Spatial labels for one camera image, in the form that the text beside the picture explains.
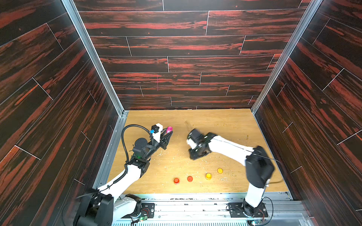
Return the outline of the magenta paint jar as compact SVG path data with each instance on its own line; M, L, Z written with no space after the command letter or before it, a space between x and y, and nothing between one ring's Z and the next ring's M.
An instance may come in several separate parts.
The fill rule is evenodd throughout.
M173 127L167 127L167 129L166 129L166 133L168 134L168 133L170 133L170 132L172 132L173 131Z

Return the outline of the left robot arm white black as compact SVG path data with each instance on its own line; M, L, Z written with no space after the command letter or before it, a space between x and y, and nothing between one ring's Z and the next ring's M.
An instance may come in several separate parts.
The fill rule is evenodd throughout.
M152 129L150 140L139 138L133 146L133 155L127 156L125 170L98 189L81 195L79 209L73 221L75 226L110 226L121 218L129 218L132 224L152 218L152 205L142 204L141 198L122 194L148 170L152 155L166 149L173 132Z

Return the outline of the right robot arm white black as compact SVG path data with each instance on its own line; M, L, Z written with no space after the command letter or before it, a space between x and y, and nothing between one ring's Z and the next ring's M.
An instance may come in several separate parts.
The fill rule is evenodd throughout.
M275 171L275 167L266 151L261 146L252 148L236 144L211 132L203 135L197 129L193 129L189 133L187 144L190 146L189 155L192 160L215 152L227 156L246 167L249 187L243 200L242 211L248 217L255 216L266 187Z

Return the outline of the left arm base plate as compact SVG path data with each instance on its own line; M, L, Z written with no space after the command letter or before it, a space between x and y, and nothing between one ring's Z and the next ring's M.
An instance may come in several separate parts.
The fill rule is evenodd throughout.
M154 218L155 215L155 204L154 203L141 203L136 210L128 215L125 215L122 218Z

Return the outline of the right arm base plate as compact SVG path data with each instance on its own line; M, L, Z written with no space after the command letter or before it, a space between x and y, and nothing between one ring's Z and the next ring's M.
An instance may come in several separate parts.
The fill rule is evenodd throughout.
M267 218L269 214L265 204L261 202L257 207L252 207L246 202L230 202L226 210L232 218Z

